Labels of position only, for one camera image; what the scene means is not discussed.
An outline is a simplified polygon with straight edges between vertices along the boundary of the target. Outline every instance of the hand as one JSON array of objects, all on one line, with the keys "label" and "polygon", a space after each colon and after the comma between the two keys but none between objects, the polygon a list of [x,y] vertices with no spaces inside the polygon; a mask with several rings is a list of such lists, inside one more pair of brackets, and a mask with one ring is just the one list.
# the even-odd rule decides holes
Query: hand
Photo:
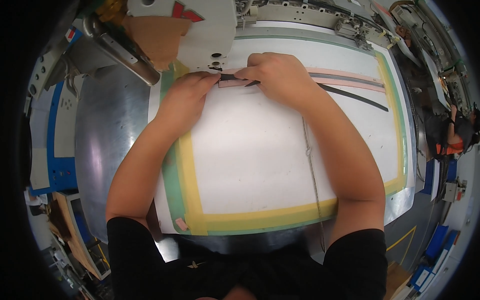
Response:
[{"label": "hand", "polygon": [[450,109],[452,110],[452,120],[455,120],[457,108],[455,105],[451,105]]},{"label": "hand", "polygon": [[268,98],[293,109],[306,108],[310,95],[322,91],[293,55],[253,53],[248,57],[247,66],[236,72],[235,77],[260,81],[257,86]]},{"label": "hand", "polygon": [[189,131],[202,115],[206,93],[220,79],[220,74],[195,72],[178,78],[168,89],[154,121],[178,139]]}]

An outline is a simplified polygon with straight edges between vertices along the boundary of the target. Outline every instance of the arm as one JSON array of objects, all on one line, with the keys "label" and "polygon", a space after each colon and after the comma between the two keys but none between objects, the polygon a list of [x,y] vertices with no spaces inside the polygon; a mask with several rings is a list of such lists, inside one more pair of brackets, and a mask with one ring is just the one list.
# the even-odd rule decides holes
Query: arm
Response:
[{"label": "arm", "polygon": [[447,132],[447,143],[449,145],[457,144],[461,142],[460,136],[455,133],[455,119],[456,119],[457,109],[455,105],[452,105],[452,122],[448,124],[448,132]]},{"label": "arm", "polygon": [[342,109],[300,61],[291,55],[254,53],[235,76],[260,81],[267,97],[297,110],[312,129],[338,197],[330,244],[354,231],[383,230],[385,191],[375,160]]},{"label": "arm", "polygon": [[173,142],[202,114],[206,93],[219,74],[196,72],[179,78],[168,90],[156,117],[145,127],[120,164],[108,191],[105,217],[145,217],[156,192],[163,158]]}]

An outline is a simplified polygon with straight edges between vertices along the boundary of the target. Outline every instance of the worker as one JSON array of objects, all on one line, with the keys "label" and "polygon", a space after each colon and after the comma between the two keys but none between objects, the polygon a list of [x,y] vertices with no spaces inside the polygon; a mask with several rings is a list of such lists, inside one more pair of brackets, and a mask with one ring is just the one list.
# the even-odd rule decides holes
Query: worker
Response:
[{"label": "worker", "polygon": [[466,153],[468,148],[480,142],[480,110],[474,104],[469,117],[451,105],[450,117],[442,120],[429,109],[423,108],[425,134],[429,147],[428,157],[441,159],[442,156]]},{"label": "worker", "polygon": [[165,154],[201,117],[220,74],[177,79],[120,164],[108,192],[108,252],[115,299],[383,299],[385,191],[373,156],[342,109],[294,56],[253,53],[235,73],[298,111],[313,131],[338,197],[323,265],[288,247],[269,254],[202,253],[165,263],[146,215]]}]

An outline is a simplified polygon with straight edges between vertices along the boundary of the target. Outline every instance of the metal table surface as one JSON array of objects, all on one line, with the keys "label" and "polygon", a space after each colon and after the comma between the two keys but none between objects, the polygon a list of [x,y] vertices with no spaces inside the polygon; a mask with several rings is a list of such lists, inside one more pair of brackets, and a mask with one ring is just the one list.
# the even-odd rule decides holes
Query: metal table surface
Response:
[{"label": "metal table surface", "polygon": [[[75,125],[75,167],[84,215],[92,235],[107,242],[105,206],[113,176],[147,125],[150,87],[119,65],[98,70],[95,79],[87,76],[81,90]],[[402,205],[413,190],[405,189],[392,206],[387,202],[385,223],[405,212]],[[333,220],[323,222],[328,241]],[[274,232],[236,236],[163,235],[157,246],[166,261],[178,258],[179,244],[193,241],[212,251],[231,254],[269,252],[296,244],[311,255],[322,251],[320,223]]]}]

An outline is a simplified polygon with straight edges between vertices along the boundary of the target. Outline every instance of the black t-shirt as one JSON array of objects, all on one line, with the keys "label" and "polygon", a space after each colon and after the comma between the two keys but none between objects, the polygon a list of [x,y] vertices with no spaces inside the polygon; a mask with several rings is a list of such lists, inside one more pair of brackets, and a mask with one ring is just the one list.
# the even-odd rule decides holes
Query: black t-shirt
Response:
[{"label": "black t-shirt", "polygon": [[137,221],[116,217],[107,230],[115,299],[222,299],[236,285],[258,300],[381,300],[386,293],[385,235],[378,229],[341,237],[328,248],[323,265],[288,251],[212,252],[165,263],[150,232]]}]

